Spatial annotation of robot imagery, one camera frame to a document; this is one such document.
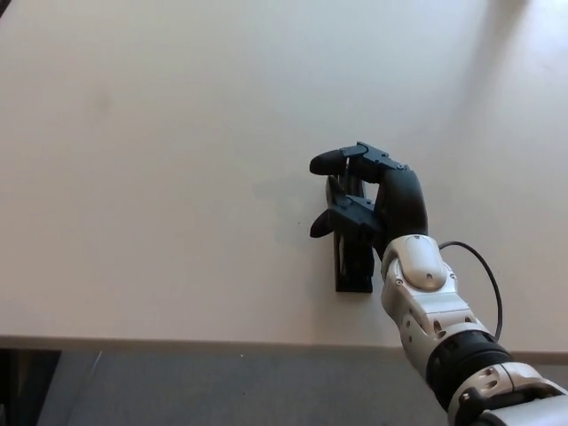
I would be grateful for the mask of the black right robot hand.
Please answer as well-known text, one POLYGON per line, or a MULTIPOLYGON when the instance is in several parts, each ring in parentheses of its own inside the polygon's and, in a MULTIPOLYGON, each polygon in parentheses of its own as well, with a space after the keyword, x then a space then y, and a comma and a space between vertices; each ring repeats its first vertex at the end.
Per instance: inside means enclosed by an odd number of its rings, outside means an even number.
POLYGON ((426 235, 428 216, 421 184, 409 166, 389 154, 358 142, 315 156, 309 170, 327 177, 327 209, 310 229, 312 238, 339 233, 373 247, 383 257, 399 237, 426 235), (340 178, 379 185, 374 201, 347 192, 340 178))

